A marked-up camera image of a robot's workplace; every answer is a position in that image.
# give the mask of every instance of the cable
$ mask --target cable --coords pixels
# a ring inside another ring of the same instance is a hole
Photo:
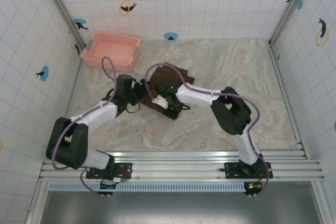
[[[104,60],[105,60],[105,59],[107,59],[107,60],[110,62],[111,66],[112,66],[112,69],[113,69],[113,76],[114,76],[114,78],[112,78],[112,77],[106,72],[106,70],[105,70],[105,67],[104,67]],[[113,64],[112,60],[111,60],[108,56],[104,56],[104,57],[102,58],[102,60],[101,60],[101,66],[102,66],[102,68],[103,68],[103,71],[107,74],[107,76],[108,76],[110,79],[112,79],[113,81],[117,79],[116,69],[114,68],[114,64]],[[56,145],[55,145],[54,152],[52,153],[53,155],[52,155],[52,157],[51,157],[51,164],[52,164],[52,166],[53,166],[53,168],[54,168],[55,170],[64,170],[64,169],[66,169],[66,168],[69,167],[69,166],[57,167],[57,166],[56,166],[56,163],[55,163],[55,158],[56,158],[56,153],[57,153],[57,151],[58,151],[58,147],[59,147],[59,145],[60,145],[60,143],[61,143],[63,137],[64,137],[65,134],[67,133],[67,131],[68,131],[68,130],[69,130],[75,123],[77,123],[78,121],[82,120],[82,119],[85,118],[87,115],[91,114],[93,111],[96,111],[97,109],[106,106],[106,105],[112,100],[113,96],[115,95],[116,90],[117,90],[117,83],[114,82],[114,89],[113,89],[113,91],[112,91],[111,97],[110,97],[105,103],[103,103],[103,105],[101,105],[101,106],[96,106],[96,107],[92,108],[91,110],[87,111],[86,113],[84,113],[82,116],[79,116],[78,118],[76,118],[75,120],[73,120],[73,121],[72,121],[72,122],[71,122],[71,123],[70,123],[70,124],[63,130],[63,131],[62,131],[62,133],[61,133],[61,135],[59,136],[58,141],[57,141],[57,143],[56,143]]]
[[[137,105],[138,105],[138,109],[136,111],[130,112],[130,111],[128,111],[127,108],[126,108],[126,111],[130,114],[134,114],[135,112],[138,112],[140,110],[140,103],[137,102]]]
[[[266,167],[266,181],[265,181],[264,186],[262,187],[262,190],[258,193],[258,195],[260,195],[260,194],[265,190],[265,188],[267,187],[268,179],[269,179],[269,171],[268,171],[268,166],[267,166],[265,160],[264,160],[264,159],[258,154],[258,152],[256,151],[256,148],[255,148],[255,146],[254,146],[254,144],[253,144],[253,142],[252,142],[252,138],[251,138],[251,135],[250,135],[250,131],[251,131],[252,127],[253,127],[253,126],[259,121],[259,119],[260,119],[260,110],[259,110],[258,106],[257,106],[253,101],[251,101],[250,99],[248,99],[248,98],[246,98],[246,97],[242,97],[242,96],[237,95],[237,94],[231,94],[231,93],[213,93],[213,92],[208,92],[208,91],[203,91],[203,90],[198,90],[198,89],[191,88],[191,87],[189,87],[188,84],[185,82],[183,76],[182,76],[181,73],[177,70],[177,68],[174,67],[174,66],[172,66],[172,65],[170,65],[170,64],[167,64],[167,63],[158,63],[158,64],[154,64],[154,65],[152,65],[152,66],[147,70],[147,72],[146,72],[146,74],[145,74],[145,87],[146,87],[147,92],[148,92],[148,94],[150,95],[152,101],[154,100],[154,97],[153,97],[153,95],[152,95],[152,93],[151,93],[151,91],[150,91],[150,89],[149,89],[149,85],[148,85],[148,83],[147,83],[147,76],[148,76],[149,71],[150,71],[152,68],[155,68],[155,67],[158,67],[158,66],[167,66],[167,67],[170,67],[170,68],[172,68],[173,70],[175,70],[176,73],[180,76],[180,79],[181,79],[182,83],[183,83],[189,90],[191,90],[191,91],[195,91],[195,92],[202,93],[202,94],[221,95],[221,96],[225,96],[225,97],[236,97],[236,98],[239,98],[239,99],[242,99],[242,100],[248,102],[249,104],[251,104],[251,105],[255,108],[255,110],[257,111],[257,118],[254,120],[254,122],[253,122],[253,123],[250,125],[250,127],[247,129],[247,136],[248,136],[248,141],[249,141],[249,143],[250,143],[250,146],[251,146],[253,152],[256,154],[256,156],[257,156],[258,158],[260,158],[260,160],[263,162],[263,164],[264,164],[265,167]]]

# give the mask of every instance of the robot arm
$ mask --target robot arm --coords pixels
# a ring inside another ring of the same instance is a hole
[[[91,132],[106,121],[118,117],[127,109],[128,104],[136,105],[139,99],[147,94],[143,79],[140,82],[133,84],[135,82],[134,78],[127,74],[121,74],[116,81],[116,93],[111,102],[105,106],[102,105],[109,100],[112,90],[110,90],[107,96],[98,103],[97,106],[100,106],[101,108],[93,111],[86,117],[82,117],[83,113],[81,115],[73,116],[70,119],[59,118],[56,120],[46,150],[48,159],[52,158],[56,143],[62,131],[70,124],[70,122],[82,117],[82,119],[75,123],[65,135],[65,137],[71,137],[71,141],[67,141],[65,137],[61,140],[55,161],[73,169],[90,167],[95,168],[98,173],[100,173],[99,170],[104,170],[104,173],[108,174],[107,176],[111,176],[113,171],[120,166],[120,164],[116,165],[114,163],[114,158],[112,156],[103,152],[88,149],[88,136]]]
[[[164,107],[167,111],[175,110],[177,113],[179,113],[185,103],[211,108],[220,127],[226,133],[235,136],[239,151],[239,166],[242,172],[246,176],[260,176],[259,172],[264,168],[264,165],[256,153],[258,155],[261,154],[257,148],[255,148],[255,151],[252,149],[247,134],[251,122],[251,110],[248,105],[239,98],[209,94],[237,94],[231,87],[226,87],[224,90],[208,90],[191,84],[188,84],[188,86],[196,90],[205,91],[205,93],[193,91],[181,82],[171,85],[161,80],[154,87],[159,95],[153,102]],[[256,146],[251,133],[250,137],[253,145]]]

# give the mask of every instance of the blue circle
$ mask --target blue circle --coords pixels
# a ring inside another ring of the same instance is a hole
[[[81,23],[82,25],[84,25],[86,23],[85,19],[81,19],[81,18],[74,18],[73,22],[75,23]]]
[[[44,72],[43,76],[40,76],[41,81],[46,81],[49,75],[49,68],[47,65],[42,67],[41,72]]]
[[[177,33],[166,33],[163,35],[163,38],[167,39],[167,40],[175,40],[178,38],[178,34]]]

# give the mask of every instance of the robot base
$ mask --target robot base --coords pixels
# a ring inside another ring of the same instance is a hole
[[[272,167],[269,162],[266,162],[268,167],[269,178],[273,178]],[[224,164],[224,169],[220,169],[225,172],[227,179],[260,179],[266,177],[266,168],[261,160],[257,160],[252,166],[244,164],[243,162],[227,162]]]

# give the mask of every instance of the metal frame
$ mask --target metal frame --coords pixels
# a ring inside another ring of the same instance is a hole
[[[74,26],[70,15],[68,14],[61,0],[53,0],[61,16],[66,22],[73,38],[80,48],[83,50],[85,43],[82,40],[77,28]],[[282,31],[287,25],[289,18],[296,9],[300,0],[291,0],[284,16],[282,17],[273,37],[270,41],[271,47],[277,42]],[[263,151],[266,161],[271,162],[274,178],[270,180],[274,182],[284,181],[311,181],[316,195],[317,204],[320,208],[325,223],[330,223],[331,215],[328,210],[324,210],[328,206],[321,181],[324,181],[324,175],[318,160],[307,160],[307,156],[301,145],[301,136],[297,127],[297,123],[290,105],[290,101],[283,83],[279,66],[275,58],[273,50],[269,51],[272,64],[277,76],[277,80],[281,89],[282,97],[286,105],[288,115],[293,131],[296,135],[297,145],[295,150],[287,151]],[[77,80],[81,72],[81,63],[77,71],[73,92],[67,107],[67,115],[71,111],[74,101],[75,91],[77,89]],[[132,179],[125,184],[133,185],[154,185],[157,183],[175,183],[181,185],[183,183],[204,183],[228,185],[230,183],[242,183],[243,180],[227,180],[225,174],[219,169],[223,168],[223,163],[227,161],[238,161],[238,152],[115,152],[109,153],[115,156],[116,162],[132,162],[133,173]],[[44,161],[40,179],[36,187],[33,200],[26,218],[26,224],[40,223],[47,196],[55,185],[67,185],[67,190],[81,190],[79,186],[79,170],[63,170],[55,171],[50,161]],[[87,183],[97,184],[96,181],[86,180]]]
[[[272,39],[270,40],[271,47],[276,44],[276,42],[279,40],[283,30],[285,29],[286,25],[289,22],[290,17],[293,15],[295,9],[299,5],[301,0],[290,0],[289,6],[286,9],[284,15],[282,16],[280,23],[277,26],[277,29],[272,35]]]
[[[67,27],[70,30],[70,33],[73,36],[73,39],[78,46],[80,51],[83,51],[85,48],[85,43],[82,37],[80,36],[77,27],[75,26],[72,18],[70,17],[67,9],[65,8],[62,0],[53,0],[55,3],[56,8],[58,9],[60,15],[62,16],[64,22],[67,24]]]

